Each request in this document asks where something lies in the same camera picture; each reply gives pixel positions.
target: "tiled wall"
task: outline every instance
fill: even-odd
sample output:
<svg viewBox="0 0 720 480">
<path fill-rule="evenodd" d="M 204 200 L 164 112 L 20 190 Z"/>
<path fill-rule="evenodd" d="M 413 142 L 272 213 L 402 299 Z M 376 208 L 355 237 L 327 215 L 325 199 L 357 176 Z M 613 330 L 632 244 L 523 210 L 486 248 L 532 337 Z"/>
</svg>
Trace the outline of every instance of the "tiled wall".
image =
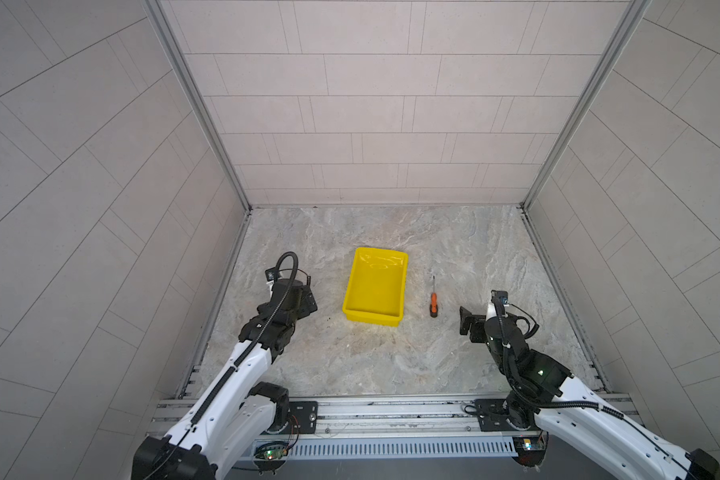
<svg viewBox="0 0 720 480">
<path fill-rule="evenodd" d="M 522 200 L 625 2 L 163 0 L 250 201 Z"/>
<path fill-rule="evenodd" d="M 0 478 L 106 478 L 242 207 L 138 0 L 0 1 Z"/>
<path fill-rule="evenodd" d="M 655 0 L 530 216 L 614 388 L 720 460 L 720 0 Z"/>
</svg>

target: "screwdriver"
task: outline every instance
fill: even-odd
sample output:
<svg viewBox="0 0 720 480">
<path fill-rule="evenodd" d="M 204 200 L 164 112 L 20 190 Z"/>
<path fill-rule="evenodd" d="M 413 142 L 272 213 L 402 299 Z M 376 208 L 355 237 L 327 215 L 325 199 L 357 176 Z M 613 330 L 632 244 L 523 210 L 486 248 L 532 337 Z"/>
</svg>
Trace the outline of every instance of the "screwdriver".
<svg viewBox="0 0 720 480">
<path fill-rule="evenodd" d="M 438 316 L 438 294 L 434 292 L 434 275 L 432 275 L 432 298 L 429 301 L 429 315 L 432 318 Z"/>
</svg>

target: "gray marble surface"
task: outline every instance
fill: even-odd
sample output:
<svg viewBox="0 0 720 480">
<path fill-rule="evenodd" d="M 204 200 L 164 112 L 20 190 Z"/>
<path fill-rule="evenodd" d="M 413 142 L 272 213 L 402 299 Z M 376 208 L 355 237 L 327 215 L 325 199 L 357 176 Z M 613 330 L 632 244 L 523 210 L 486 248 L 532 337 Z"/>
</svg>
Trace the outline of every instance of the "gray marble surface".
<svg viewBox="0 0 720 480">
<path fill-rule="evenodd" d="M 397 328 L 350 322 L 342 312 L 358 246 L 408 254 L 404 317 Z M 600 386 L 515 206 L 254 210 L 202 360 L 204 386 L 229 357 L 241 326 L 268 300 L 264 270 L 288 250 L 312 276 L 318 304 L 296 324 L 285 352 L 262 378 L 287 387 L 291 396 L 507 391 L 486 346 L 458 332 L 458 308 L 484 313 L 491 289 L 507 290 L 510 302 L 541 324 L 531 348 L 587 385 Z M 440 304 L 436 319 L 428 313 L 432 274 Z"/>
</svg>

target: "yellow bin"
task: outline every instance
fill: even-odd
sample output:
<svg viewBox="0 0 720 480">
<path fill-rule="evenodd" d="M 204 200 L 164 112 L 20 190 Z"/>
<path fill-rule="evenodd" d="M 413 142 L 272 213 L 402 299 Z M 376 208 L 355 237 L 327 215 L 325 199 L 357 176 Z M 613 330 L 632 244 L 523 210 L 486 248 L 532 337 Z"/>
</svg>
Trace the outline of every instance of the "yellow bin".
<svg viewBox="0 0 720 480">
<path fill-rule="evenodd" d="M 342 311 L 353 322 L 397 326 L 403 318 L 407 270 L 408 254 L 357 248 Z"/>
</svg>

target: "orange screwdriver handle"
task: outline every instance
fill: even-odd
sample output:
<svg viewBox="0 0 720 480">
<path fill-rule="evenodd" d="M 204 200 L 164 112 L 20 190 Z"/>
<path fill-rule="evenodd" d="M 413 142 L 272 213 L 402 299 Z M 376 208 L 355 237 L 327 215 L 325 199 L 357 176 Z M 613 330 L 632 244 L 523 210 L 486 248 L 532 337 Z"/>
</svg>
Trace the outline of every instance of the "orange screwdriver handle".
<svg viewBox="0 0 720 480">
<path fill-rule="evenodd" d="M 438 316 L 438 294 L 435 292 L 432 292 L 432 300 L 429 303 L 429 315 L 432 318 Z"/>
</svg>

